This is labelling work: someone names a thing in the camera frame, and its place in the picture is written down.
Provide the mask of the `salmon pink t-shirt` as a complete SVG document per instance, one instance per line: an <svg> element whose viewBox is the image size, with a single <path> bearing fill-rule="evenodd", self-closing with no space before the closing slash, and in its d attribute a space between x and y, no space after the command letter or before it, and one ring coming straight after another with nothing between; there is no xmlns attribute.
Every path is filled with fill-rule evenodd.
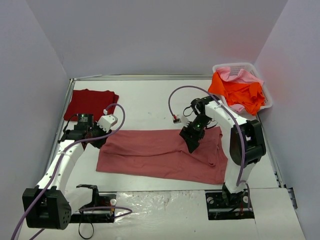
<svg viewBox="0 0 320 240"><path fill-rule="evenodd" d="M189 153L178 129L120 130L100 148L96 171L134 176L224 183L227 157L222 131L205 131L199 147Z"/></svg>

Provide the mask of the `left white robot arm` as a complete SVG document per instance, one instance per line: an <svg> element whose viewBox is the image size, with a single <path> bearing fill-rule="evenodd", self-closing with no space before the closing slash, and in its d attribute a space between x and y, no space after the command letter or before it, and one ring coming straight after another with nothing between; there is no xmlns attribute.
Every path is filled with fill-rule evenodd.
<svg viewBox="0 0 320 240"><path fill-rule="evenodd" d="M34 188L26 188L22 195L29 228L64 230L79 209L95 209L100 205L96 185L80 184L72 190L67 190L66 186L86 146L100 149L117 122L118 118L113 114L103 115L95 121L92 114L79 113L73 129L63 129L60 141L70 141L70 145L57 152L42 179Z"/></svg>

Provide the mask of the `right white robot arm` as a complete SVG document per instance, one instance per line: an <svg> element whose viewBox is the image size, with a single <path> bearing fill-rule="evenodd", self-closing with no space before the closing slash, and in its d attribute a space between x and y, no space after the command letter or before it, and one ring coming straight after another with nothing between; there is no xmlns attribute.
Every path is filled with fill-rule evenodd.
<svg viewBox="0 0 320 240"><path fill-rule="evenodd" d="M232 207L245 191L252 169L266 154L262 126L258 120L238 115L211 96L194 99L190 107L195 119L188 121L180 131L190 153L199 148L211 121L218 123L224 136L230 137L221 199Z"/></svg>

